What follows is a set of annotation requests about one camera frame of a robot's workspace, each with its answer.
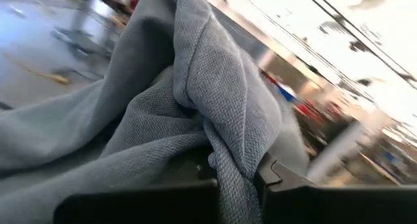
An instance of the blue-gray cloth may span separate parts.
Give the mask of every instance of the blue-gray cloth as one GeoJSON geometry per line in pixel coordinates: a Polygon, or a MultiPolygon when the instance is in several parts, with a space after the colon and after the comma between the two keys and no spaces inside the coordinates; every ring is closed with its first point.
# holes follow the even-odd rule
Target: blue-gray cloth
{"type": "Polygon", "coordinates": [[[49,223],[71,194],[143,187],[173,156],[211,145],[223,221],[257,223],[251,181],[274,142],[304,173],[291,110],[208,4],[141,0],[104,80],[0,114],[0,222],[49,223]]]}

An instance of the gray floor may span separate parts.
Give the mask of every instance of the gray floor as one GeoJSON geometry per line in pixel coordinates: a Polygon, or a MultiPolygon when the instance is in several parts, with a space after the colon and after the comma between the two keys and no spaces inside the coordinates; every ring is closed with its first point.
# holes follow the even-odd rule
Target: gray floor
{"type": "MultiPolygon", "coordinates": [[[[31,0],[0,0],[0,102],[21,107],[70,93],[92,82],[70,73],[67,77],[71,84],[61,85],[22,68],[25,65],[37,72],[56,72],[64,66],[87,68],[64,42],[51,35],[56,26],[68,28],[76,11],[68,7],[71,4],[60,2],[59,7],[45,8],[31,0]]],[[[84,29],[93,35],[93,40],[100,40],[104,26],[100,20],[89,18],[84,29]]],[[[100,66],[107,66],[106,62],[101,61],[100,66]]]]}

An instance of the gray fabric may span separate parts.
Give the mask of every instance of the gray fabric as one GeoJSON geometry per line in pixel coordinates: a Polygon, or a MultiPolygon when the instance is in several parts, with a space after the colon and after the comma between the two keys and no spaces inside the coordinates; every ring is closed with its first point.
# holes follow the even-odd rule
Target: gray fabric
{"type": "Polygon", "coordinates": [[[251,180],[269,147],[306,169],[283,105],[204,0],[141,0],[104,80],[0,114],[0,220],[48,223],[71,194],[140,188],[173,156],[211,145],[224,221],[257,223],[251,180]]]}

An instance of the floor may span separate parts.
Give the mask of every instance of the floor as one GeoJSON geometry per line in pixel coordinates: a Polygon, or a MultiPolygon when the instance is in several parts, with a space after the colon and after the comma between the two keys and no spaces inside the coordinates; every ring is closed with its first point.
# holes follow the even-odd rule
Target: floor
{"type": "MultiPolygon", "coordinates": [[[[78,60],[68,46],[52,35],[55,27],[69,28],[76,12],[75,0],[0,0],[0,102],[21,107],[78,90],[93,81],[75,72],[65,73],[70,84],[62,85],[36,76],[26,68],[42,73],[56,73],[64,67],[78,70],[105,69],[106,59],[94,64],[78,60]]],[[[109,8],[94,4],[100,13],[109,8]]],[[[102,39],[103,21],[93,14],[83,30],[95,41],[102,39]]]]}

